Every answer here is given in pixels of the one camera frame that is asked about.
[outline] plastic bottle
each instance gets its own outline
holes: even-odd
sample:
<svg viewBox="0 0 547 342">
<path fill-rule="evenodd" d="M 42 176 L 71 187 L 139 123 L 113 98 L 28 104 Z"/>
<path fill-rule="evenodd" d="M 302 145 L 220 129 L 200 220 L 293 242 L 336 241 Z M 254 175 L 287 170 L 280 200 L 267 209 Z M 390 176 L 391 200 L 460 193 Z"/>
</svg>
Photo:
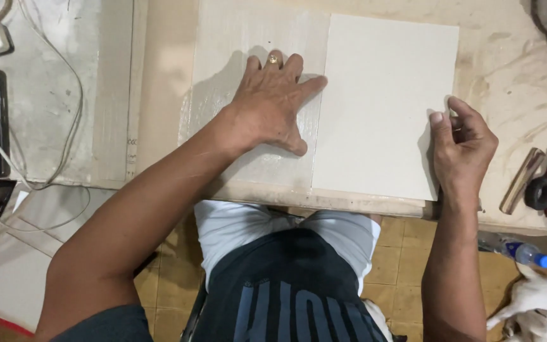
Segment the plastic bottle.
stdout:
<svg viewBox="0 0 547 342">
<path fill-rule="evenodd" d="M 539 248 L 509 236 L 483 232 L 478 235 L 478 247 L 503 254 L 523 265 L 532 262 L 539 267 L 547 268 L 547 255 L 542 254 Z"/>
</svg>

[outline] man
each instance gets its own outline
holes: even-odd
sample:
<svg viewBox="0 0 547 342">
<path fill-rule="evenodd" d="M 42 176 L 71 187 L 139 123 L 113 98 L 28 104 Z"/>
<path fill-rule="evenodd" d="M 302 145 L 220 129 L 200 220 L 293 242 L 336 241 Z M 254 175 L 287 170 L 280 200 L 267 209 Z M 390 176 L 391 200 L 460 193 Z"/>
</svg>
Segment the man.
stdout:
<svg viewBox="0 0 547 342">
<path fill-rule="evenodd" d="M 258 144 L 302 156 L 300 106 L 326 86 L 297 84 L 303 59 L 250 57 L 231 104 L 107 201 L 57 252 L 47 273 L 39 341 L 151 341 L 133 270 L 205 187 Z M 423 277 L 424 339 L 484 341 L 478 274 L 478 192 L 497 148 L 479 113 L 452 97 L 458 117 L 430 116 L 443 211 Z M 379 235 L 366 216 L 318 212 L 294 227 L 265 207 L 195 206 L 209 296 L 193 341 L 377 341 L 359 299 Z"/>
</svg>

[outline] right hand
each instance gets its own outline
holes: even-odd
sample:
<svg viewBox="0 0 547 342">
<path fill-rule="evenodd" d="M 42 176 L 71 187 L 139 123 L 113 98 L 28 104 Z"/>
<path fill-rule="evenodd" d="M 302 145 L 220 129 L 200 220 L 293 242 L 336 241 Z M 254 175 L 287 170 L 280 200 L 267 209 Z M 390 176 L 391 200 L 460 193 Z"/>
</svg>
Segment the right hand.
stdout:
<svg viewBox="0 0 547 342">
<path fill-rule="evenodd" d="M 478 210 L 478 193 L 499 140 L 480 113 L 459 98 L 449 98 L 457 117 L 430 115 L 434 138 L 434 169 L 445 202 Z"/>
</svg>

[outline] white sheet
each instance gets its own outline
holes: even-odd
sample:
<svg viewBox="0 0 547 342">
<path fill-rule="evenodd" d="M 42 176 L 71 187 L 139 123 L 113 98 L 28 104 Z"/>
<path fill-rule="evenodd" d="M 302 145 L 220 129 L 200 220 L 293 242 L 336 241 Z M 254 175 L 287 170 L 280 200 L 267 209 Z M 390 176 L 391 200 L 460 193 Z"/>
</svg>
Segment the white sheet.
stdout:
<svg viewBox="0 0 547 342">
<path fill-rule="evenodd" d="M 437 200 L 427 110 L 453 90 L 459 27 L 333 14 L 312 187 Z"/>
</svg>

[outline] gold ring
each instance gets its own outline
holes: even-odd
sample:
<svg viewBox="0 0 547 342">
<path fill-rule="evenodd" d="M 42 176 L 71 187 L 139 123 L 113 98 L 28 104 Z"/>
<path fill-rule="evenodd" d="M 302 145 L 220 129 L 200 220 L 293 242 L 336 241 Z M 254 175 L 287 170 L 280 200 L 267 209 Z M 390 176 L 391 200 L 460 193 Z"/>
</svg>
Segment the gold ring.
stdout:
<svg viewBox="0 0 547 342">
<path fill-rule="evenodd" d="M 278 59 L 276 55 L 269 55 L 269 57 L 267 58 L 267 62 L 271 64 L 280 65 L 280 60 Z"/>
</svg>

